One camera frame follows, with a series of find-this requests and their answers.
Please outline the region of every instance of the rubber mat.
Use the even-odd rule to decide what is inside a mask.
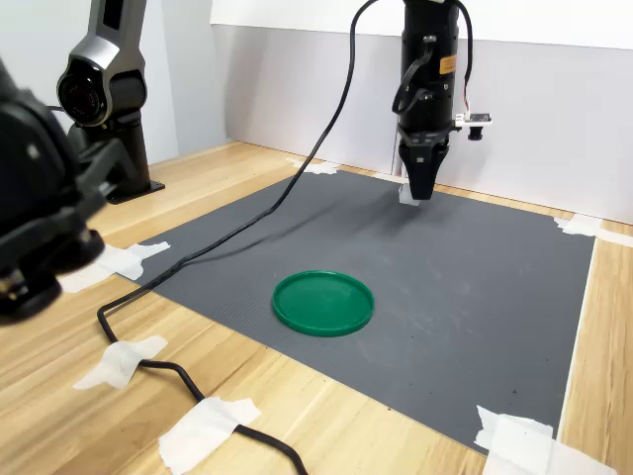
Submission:
[[[145,242],[171,248],[143,262],[139,283],[249,221],[288,181]],[[306,174],[275,214],[156,291],[479,451],[477,405],[556,431],[593,238],[442,193],[401,205],[398,188]],[[309,269],[365,283],[376,301],[369,325],[333,338],[282,325],[273,289]]]

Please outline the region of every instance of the masking tape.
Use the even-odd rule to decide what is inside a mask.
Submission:
[[[554,221],[566,235],[583,235],[596,237],[601,240],[606,240],[607,242],[613,242],[615,244],[633,247],[632,236],[621,235],[620,233],[614,233],[613,231],[604,230],[601,227],[602,220],[600,218],[593,218],[591,216],[584,215],[574,215],[570,220],[554,218]]]
[[[286,158],[286,161],[290,161],[295,168],[301,168],[304,164],[301,160],[295,160],[293,158]],[[306,167],[304,172],[314,173],[315,175],[321,175],[322,173],[333,175],[336,173],[339,166],[340,165],[338,163],[330,163],[329,161],[324,161],[323,163],[311,163]]]
[[[238,424],[247,426],[259,416],[250,399],[234,403],[205,399],[158,440],[160,457],[173,475],[181,475],[216,450]]]
[[[77,381],[74,389],[90,389],[101,383],[122,389],[135,374],[138,363],[142,359],[151,359],[167,345],[162,336],[150,336],[139,342],[117,341],[103,352],[99,364]]]
[[[127,249],[118,249],[106,244],[97,260],[77,272],[60,277],[59,283],[64,292],[74,294],[106,280],[114,273],[137,280],[142,275],[141,262],[168,248],[167,242],[153,245],[134,244]]]
[[[612,468],[552,439],[552,428],[477,407],[483,429],[475,443],[490,453],[484,475],[617,475]]]
[[[394,183],[408,183],[408,178],[398,175],[390,175],[388,173],[374,173],[372,178],[379,178],[381,180],[393,181]]]

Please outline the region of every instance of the wooden table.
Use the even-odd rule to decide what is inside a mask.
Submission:
[[[297,170],[287,158],[301,159],[234,142],[153,165],[152,177],[165,190],[109,206],[91,226],[107,243],[127,247],[291,176]],[[572,215],[436,189],[534,213]],[[630,226],[604,226],[633,235]],[[64,294],[36,318],[0,328],[1,473],[168,473],[157,439],[194,405],[175,373],[140,370],[124,390],[72,389],[108,345],[97,308],[134,287],[112,276]],[[184,366],[206,395],[252,398],[262,411],[252,426],[295,447],[311,474],[471,474],[485,464],[478,452],[158,295],[144,296],[110,321],[121,339],[164,336],[169,344],[160,359]],[[562,441],[620,475],[633,473],[632,332],[633,249],[597,241]],[[293,470],[268,446],[234,434],[193,473],[211,472]]]

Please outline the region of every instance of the green plastic lid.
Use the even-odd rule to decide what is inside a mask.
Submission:
[[[309,270],[277,285],[273,309],[284,325],[297,332],[341,336],[367,325],[374,312],[374,296],[349,275]]]

